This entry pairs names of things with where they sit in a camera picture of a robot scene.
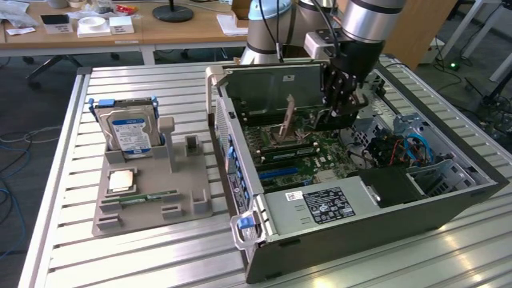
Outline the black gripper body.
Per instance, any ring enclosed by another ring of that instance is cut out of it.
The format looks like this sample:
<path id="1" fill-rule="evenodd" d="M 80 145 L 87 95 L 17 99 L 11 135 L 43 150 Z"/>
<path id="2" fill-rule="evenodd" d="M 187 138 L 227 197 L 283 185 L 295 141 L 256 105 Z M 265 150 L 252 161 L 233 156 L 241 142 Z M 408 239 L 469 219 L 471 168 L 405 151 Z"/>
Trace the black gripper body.
<path id="1" fill-rule="evenodd" d="M 328 84 L 340 80 L 341 74 L 345 73 L 349 77 L 355 77 L 357 84 L 363 85 L 379 61 L 384 46 L 384 41 L 368 43 L 349 37 L 339 37 L 335 45 L 336 55 L 332 55 L 329 60 L 329 69 L 335 75 L 329 76 Z"/>

